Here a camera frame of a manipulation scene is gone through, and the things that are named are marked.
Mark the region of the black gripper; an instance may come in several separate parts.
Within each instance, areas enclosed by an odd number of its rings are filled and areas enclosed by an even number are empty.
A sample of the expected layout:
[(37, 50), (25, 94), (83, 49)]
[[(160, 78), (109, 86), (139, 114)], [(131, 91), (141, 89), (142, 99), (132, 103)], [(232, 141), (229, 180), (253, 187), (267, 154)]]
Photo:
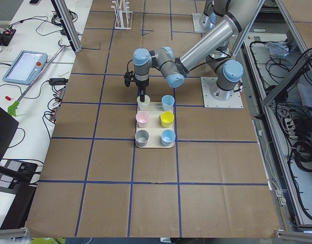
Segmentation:
[(149, 85), (149, 78), (143, 81), (135, 79), (135, 84), (138, 87), (138, 94), (140, 102), (145, 101), (146, 88)]

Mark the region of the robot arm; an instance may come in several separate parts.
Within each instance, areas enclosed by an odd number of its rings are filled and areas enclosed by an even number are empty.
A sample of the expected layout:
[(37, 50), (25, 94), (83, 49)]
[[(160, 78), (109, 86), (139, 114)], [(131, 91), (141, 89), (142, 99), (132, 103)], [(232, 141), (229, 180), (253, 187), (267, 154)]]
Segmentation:
[(135, 82), (139, 90), (139, 100), (145, 101), (146, 87), (149, 85), (149, 70), (158, 68), (169, 87), (177, 88), (184, 83), (189, 71), (233, 34), (240, 33), (247, 25), (246, 16), (241, 13), (245, 1), (214, 1), (214, 7), (223, 7), (223, 18), (198, 43), (182, 57), (175, 58), (170, 47), (156, 50), (136, 49), (133, 53), (134, 71), (132, 78), (125, 80), (128, 87)]
[(203, 14), (199, 19), (199, 24), (202, 29), (202, 33), (208, 32), (215, 26), (216, 15), (214, 13), (214, 1), (206, 0)]

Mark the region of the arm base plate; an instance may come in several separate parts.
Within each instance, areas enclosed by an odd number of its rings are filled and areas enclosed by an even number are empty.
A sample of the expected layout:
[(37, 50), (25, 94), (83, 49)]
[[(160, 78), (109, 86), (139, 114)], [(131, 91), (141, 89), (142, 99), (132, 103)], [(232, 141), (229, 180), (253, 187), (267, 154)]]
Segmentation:
[(195, 33), (203, 34), (206, 33), (206, 22), (208, 17), (203, 13), (193, 13), (192, 21), (193, 21), (193, 29)]
[(240, 92), (221, 90), (217, 85), (217, 77), (201, 77), (202, 93), (205, 108), (242, 109)]

